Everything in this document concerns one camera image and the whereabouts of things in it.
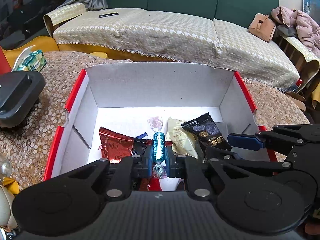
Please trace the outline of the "pink down jacket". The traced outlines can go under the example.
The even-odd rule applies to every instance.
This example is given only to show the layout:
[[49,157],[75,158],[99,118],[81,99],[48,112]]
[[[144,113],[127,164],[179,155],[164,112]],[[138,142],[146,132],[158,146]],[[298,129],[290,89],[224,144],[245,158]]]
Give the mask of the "pink down jacket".
[[295,37],[319,57],[320,30],[318,23],[308,14],[287,7],[277,7],[271,11],[272,18],[278,23],[274,37],[284,35]]

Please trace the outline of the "red cardboard box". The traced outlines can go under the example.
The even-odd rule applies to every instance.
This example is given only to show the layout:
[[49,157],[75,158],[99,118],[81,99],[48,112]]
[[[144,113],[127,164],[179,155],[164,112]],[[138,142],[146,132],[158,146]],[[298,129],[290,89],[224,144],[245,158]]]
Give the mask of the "red cardboard box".
[[44,178],[100,158],[99,129],[152,138],[149,119],[191,120],[209,113],[223,136],[264,131],[257,107],[237,72],[204,64],[128,62],[83,69],[69,95]]

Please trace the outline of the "black lidded container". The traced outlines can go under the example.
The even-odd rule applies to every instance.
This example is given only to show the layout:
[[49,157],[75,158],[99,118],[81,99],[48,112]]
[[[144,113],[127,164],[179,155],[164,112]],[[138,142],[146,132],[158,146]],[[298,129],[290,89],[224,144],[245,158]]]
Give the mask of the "black lidded container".
[[46,85],[40,72],[1,75],[1,128],[13,128],[26,118]]

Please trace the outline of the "blue cushion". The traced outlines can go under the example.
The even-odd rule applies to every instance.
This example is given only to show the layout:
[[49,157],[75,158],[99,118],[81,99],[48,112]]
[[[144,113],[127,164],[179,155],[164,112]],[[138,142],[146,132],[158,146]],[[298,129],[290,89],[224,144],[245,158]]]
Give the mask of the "blue cushion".
[[303,0],[303,11],[320,25],[320,0]]

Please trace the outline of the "tan handbag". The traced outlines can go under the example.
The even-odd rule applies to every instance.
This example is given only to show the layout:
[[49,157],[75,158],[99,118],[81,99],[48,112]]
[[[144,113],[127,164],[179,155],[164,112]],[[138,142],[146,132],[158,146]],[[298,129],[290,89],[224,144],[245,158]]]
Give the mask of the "tan handbag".
[[268,15],[256,14],[248,28],[249,32],[265,42],[270,42],[276,31],[276,24]]

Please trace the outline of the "green tissue pack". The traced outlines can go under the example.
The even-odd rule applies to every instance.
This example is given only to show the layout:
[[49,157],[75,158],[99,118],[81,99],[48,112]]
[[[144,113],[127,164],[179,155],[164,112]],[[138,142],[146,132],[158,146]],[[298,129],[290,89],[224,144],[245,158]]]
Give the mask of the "green tissue pack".
[[16,71],[37,71],[40,72],[47,64],[42,50],[31,51],[35,45],[25,48],[17,57],[12,72]]

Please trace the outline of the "white blue milk snack packet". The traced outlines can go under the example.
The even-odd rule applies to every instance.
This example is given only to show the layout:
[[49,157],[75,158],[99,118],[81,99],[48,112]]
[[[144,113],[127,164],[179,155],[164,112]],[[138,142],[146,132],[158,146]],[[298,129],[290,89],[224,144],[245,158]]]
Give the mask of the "white blue milk snack packet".
[[144,139],[144,138],[147,138],[148,137],[148,134],[146,132],[144,132],[143,134],[140,134],[138,136],[136,136],[137,139]]

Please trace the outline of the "dark red foil Oreo bag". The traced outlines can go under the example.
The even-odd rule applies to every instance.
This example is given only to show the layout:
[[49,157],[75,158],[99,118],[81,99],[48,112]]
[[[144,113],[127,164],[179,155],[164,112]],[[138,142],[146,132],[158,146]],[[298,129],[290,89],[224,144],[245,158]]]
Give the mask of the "dark red foil Oreo bag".
[[101,141],[101,156],[110,163],[121,162],[124,157],[131,155],[143,155],[152,140],[129,137],[100,127],[99,136]]

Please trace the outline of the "blue candy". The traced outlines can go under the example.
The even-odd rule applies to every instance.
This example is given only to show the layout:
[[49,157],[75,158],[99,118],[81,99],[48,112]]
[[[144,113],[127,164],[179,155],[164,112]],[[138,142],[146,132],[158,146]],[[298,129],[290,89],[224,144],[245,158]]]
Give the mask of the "blue candy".
[[158,116],[148,120],[151,130],[154,132],[152,140],[152,174],[155,178],[161,179],[165,176],[165,168],[162,164],[165,161],[165,135],[161,132],[163,122]]

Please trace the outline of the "beige sofa cover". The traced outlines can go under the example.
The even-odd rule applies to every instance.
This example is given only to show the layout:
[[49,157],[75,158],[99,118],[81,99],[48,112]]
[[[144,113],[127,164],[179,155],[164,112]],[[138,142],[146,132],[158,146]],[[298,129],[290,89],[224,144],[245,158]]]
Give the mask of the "beige sofa cover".
[[[110,12],[119,15],[98,17]],[[133,61],[201,63],[283,90],[299,80],[298,70],[277,44],[222,20],[138,8],[88,11],[82,3],[55,9],[43,19],[62,50],[100,51]]]

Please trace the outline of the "black snack packet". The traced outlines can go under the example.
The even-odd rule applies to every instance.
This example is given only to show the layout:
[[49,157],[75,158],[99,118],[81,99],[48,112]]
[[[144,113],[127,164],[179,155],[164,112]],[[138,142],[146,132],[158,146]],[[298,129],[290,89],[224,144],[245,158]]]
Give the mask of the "black snack packet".
[[209,146],[228,151],[232,149],[208,112],[196,119],[183,122],[181,126],[197,137],[205,157],[207,156],[205,151]]

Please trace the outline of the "red snack bag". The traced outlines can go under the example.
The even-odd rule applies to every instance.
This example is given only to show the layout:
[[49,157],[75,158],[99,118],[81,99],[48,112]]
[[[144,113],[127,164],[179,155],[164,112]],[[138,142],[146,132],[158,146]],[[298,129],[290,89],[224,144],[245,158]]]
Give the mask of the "red snack bag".
[[158,178],[143,178],[141,180],[139,191],[162,191]]

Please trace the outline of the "cream snack packet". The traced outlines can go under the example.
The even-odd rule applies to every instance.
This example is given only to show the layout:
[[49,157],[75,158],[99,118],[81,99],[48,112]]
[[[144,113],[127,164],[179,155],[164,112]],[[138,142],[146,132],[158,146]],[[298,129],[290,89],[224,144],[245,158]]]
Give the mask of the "cream snack packet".
[[172,142],[172,150],[180,155],[198,158],[195,149],[195,137],[182,128],[184,120],[169,118],[167,122],[167,133],[165,139]]

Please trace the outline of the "red water bottle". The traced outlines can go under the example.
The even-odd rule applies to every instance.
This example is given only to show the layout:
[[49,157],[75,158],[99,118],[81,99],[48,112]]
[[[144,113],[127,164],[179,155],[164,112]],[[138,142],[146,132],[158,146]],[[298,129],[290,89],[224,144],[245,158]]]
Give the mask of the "red water bottle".
[[4,55],[2,48],[0,48],[0,74],[11,72],[11,66]]

